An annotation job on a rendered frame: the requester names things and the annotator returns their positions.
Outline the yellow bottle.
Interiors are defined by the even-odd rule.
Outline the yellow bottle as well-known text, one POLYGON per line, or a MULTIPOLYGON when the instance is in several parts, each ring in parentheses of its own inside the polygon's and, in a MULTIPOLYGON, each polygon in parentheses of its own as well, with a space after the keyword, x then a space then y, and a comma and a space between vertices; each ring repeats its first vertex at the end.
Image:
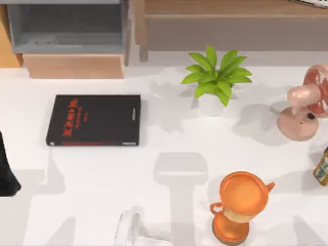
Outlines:
POLYGON ((322 186, 328 186, 328 147, 324 150, 320 162, 313 170, 313 175, 322 186))

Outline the wooden open shelf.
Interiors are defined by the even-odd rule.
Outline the wooden open shelf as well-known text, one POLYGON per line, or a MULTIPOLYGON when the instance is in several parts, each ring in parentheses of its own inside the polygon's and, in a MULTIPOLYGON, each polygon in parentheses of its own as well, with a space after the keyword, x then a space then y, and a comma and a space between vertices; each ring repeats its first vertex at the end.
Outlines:
POLYGON ((149 51, 328 51, 328 0, 131 0, 140 58, 149 51))

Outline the pale wooden drawer front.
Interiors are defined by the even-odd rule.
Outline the pale wooden drawer front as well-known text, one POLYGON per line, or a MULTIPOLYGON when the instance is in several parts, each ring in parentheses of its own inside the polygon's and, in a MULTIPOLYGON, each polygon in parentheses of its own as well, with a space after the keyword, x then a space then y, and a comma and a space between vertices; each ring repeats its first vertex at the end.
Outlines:
POLYGON ((24 54, 31 78, 116 79, 124 77, 124 54, 24 54))

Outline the clear glass object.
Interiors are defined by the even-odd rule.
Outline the clear glass object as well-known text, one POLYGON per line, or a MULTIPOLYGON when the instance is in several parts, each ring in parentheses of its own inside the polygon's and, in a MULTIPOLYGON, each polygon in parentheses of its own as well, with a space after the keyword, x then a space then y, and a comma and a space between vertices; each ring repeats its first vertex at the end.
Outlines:
POLYGON ((140 215, 127 210, 119 218, 112 246, 172 246, 172 244, 166 239, 151 237, 144 233, 140 215))

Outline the orange trophy cup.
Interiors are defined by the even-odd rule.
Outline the orange trophy cup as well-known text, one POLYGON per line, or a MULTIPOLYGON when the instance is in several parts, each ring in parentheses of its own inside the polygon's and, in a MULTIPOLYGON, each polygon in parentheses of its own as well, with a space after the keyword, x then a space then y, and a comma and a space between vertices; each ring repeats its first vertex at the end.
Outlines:
POLYGON ((220 201, 210 204, 214 236, 227 245, 243 243, 250 231, 250 221, 265 209, 274 186, 274 182, 265 184, 246 171, 227 175, 219 185, 220 201))

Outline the black book with red print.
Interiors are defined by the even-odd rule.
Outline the black book with red print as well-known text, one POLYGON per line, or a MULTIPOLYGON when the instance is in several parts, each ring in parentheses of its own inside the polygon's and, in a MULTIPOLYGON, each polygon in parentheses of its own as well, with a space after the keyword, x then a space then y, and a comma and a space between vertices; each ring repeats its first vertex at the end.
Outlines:
POLYGON ((138 146, 140 95, 57 95, 48 146, 138 146))

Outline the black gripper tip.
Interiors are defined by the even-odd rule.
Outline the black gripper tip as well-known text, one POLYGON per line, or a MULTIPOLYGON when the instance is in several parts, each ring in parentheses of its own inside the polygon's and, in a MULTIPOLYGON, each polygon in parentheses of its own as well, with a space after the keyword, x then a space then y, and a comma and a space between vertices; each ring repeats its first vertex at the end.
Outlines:
POLYGON ((0 197, 15 196, 20 189, 21 184, 9 166, 3 136, 0 131, 0 197))

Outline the wooden cupboard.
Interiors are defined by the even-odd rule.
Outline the wooden cupboard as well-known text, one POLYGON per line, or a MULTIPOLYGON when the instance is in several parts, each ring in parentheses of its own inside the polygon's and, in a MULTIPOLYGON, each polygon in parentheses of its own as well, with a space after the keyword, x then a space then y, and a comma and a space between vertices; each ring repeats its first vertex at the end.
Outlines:
POLYGON ((0 4, 0 68, 20 68, 23 55, 12 50, 7 6, 0 4))

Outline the green plant in white pot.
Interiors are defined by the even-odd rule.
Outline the green plant in white pot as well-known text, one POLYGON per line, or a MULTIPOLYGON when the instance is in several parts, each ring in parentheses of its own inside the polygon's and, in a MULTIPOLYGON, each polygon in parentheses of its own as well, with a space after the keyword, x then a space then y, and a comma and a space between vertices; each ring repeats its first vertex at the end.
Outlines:
POLYGON ((247 57, 239 56, 237 49, 226 52, 221 60, 211 46, 207 46, 205 55, 198 52, 188 55, 196 63, 186 67, 190 73, 181 83, 196 84, 194 99, 207 116, 216 117, 224 112, 233 98, 235 84, 252 83, 252 73, 241 66, 247 57))

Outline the pink desk fan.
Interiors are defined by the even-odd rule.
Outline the pink desk fan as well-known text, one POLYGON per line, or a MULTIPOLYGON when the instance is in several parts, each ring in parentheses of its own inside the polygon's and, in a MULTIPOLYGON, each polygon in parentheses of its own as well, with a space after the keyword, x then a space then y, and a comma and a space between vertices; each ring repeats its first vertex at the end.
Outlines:
POLYGON ((295 141, 311 139, 319 128, 319 118, 328 118, 328 64, 308 68, 303 84, 287 93, 290 104, 279 113, 280 132, 295 141))

